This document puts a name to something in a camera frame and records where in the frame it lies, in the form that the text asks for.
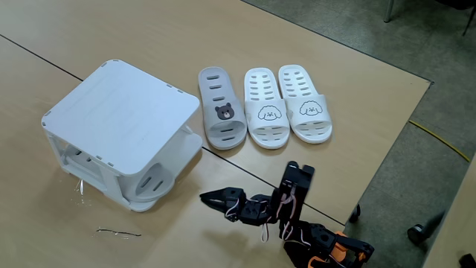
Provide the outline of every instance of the ventilation hole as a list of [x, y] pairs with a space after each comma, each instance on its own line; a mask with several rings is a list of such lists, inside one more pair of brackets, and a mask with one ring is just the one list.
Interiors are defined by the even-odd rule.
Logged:
[[149, 181], [152, 179], [152, 177], [148, 177], [144, 182], [141, 184], [141, 188], [143, 188]]
[[153, 190], [153, 191], [155, 191], [155, 190], [157, 190], [159, 187], [161, 187], [162, 183], [164, 183], [163, 180], [161, 180], [161, 181], [157, 184], [157, 186], [154, 187], [154, 190]]

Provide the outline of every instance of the robotic arm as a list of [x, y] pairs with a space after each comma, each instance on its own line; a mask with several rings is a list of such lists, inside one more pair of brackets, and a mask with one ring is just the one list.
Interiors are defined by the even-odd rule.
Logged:
[[[299, 220], [311, 185], [314, 168], [296, 162], [286, 166], [279, 188], [271, 196], [258, 194], [247, 199], [241, 188], [224, 188], [201, 194], [205, 205], [225, 214], [231, 222], [262, 226], [261, 240], [268, 240], [268, 224], [279, 221], [284, 249], [297, 268], [343, 267], [359, 268], [373, 253], [373, 247], [360, 240], [333, 233], [321, 224]], [[354, 253], [353, 260], [346, 258], [347, 251]]]

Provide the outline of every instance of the table leg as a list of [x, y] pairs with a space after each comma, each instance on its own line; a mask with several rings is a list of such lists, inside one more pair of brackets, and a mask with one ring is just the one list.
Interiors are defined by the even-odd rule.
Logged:
[[360, 216], [360, 205], [357, 204], [356, 208], [352, 211], [352, 215], [350, 215], [349, 222], [355, 223], [358, 220], [358, 216]]
[[393, 0], [388, 0], [387, 13], [385, 14], [384, 22], [390, 21], [390, 16], [392, 16]]
[[466, 31], [468, 30], [469, 25], [471, 24], [471, 21], [475, 17], [475, 12], [476, 12], [476, 5], [475, 7], [473, 7], [473, 11], [471, 11], [471, 16], [469, 16], [469, 21], [468, 21], [468, 24], [466, 25], [466, 28], [464, 29], [463, 36], [465, 36]]

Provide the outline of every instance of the yellow cable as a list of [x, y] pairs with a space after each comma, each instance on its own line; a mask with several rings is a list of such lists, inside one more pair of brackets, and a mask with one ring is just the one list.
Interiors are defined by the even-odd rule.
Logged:
[[471, 161], [471, 159], [469, 159], [468, 156], [466, 156], [464, 153], [462, 153], [460, 150], [458, 150], [455, 146], [451, 145], [449, 142], [445, 141], [443, 138], [441, 138], [437, 134], [433, 133], [432, 131], [430, 131], [426, 127], [424, 127], [421, 124], [418, 124], [417, 122], [412, 121], [412, 120], [408, 120], [408, 122], [415, 125], [416, 127], [419, 127], [420, 129], [426, 131], [428, 134], [432, 135], [433, 137], [439, 139], [442, 143], [446, 144], [446, 146], [450, 147], [451, 149], [453, 149], [453, 151], [455, 151], [457, 154], [459, 154], [461, 157], [463, 157], [467, 162]]

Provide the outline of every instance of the gray slipper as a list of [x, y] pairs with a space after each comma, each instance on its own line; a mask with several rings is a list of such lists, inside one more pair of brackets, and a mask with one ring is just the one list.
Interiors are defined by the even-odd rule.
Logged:
[[199, 74], [205, 133], [218, 150], [238, 146], [246, 137], [246, 118], [230, 77], [220, 67], [208, 67]]

